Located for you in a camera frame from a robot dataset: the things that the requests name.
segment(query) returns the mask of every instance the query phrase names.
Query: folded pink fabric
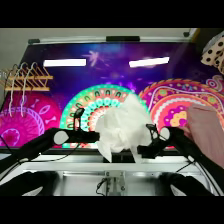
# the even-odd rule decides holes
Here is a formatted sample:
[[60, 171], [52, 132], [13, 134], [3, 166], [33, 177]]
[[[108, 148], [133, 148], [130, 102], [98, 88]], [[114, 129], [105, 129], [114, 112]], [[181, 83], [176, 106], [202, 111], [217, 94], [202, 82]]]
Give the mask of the folded pink fabric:
[[201, 151], [224, 168], [224, 132], [215, 109], [192, 104], [187, 110], [187, 120], [191, 135]]

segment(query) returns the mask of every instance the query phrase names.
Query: white cloth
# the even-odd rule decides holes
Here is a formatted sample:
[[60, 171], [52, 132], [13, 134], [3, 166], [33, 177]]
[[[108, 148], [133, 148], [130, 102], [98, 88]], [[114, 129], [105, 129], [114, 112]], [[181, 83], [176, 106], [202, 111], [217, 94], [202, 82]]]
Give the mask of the white cloth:
[[151, 135], [146, 124], [152, 123], [137, 97], [129, 94], [119, 108], [108, 109], [97, 121], [95, 131], [100, 133], [100, 140], [96, 142], [99, 152], [111, 162], [111, 152], [119, 153], [123, 149], [130, 149], [135, 162], [141, 162], [137, 146], [151, 143]]

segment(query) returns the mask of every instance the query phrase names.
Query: wooden rack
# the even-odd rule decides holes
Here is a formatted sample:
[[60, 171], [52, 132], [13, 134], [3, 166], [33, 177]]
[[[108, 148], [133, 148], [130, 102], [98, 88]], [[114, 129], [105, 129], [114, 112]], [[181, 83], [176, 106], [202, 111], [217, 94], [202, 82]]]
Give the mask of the wooden rack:
[[28, 66], [26, 62], [18, 68], [0, 70], [0, 85], [5, 91], [50, 91], [48, 80], [53, 80], [45, 67], [40, 68], [36, 62]]

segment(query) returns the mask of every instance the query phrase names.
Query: spotted cloth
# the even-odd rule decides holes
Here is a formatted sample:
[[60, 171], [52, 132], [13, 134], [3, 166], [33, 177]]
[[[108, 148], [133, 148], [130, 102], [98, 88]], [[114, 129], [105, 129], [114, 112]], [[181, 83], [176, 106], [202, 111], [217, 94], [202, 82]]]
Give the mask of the spotted cloth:
[[215, 66], [224, 75], [224, 35], [203, 54], [201, 62]]

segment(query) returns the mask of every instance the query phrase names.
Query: polka dot fabric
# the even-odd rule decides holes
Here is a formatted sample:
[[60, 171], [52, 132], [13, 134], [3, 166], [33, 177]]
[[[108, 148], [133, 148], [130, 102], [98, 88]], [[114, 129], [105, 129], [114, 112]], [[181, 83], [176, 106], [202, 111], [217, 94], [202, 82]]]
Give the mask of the polka dot fabric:
[[224, 75], [224, 36], [202, 55], [201, 62], [215, 66]]

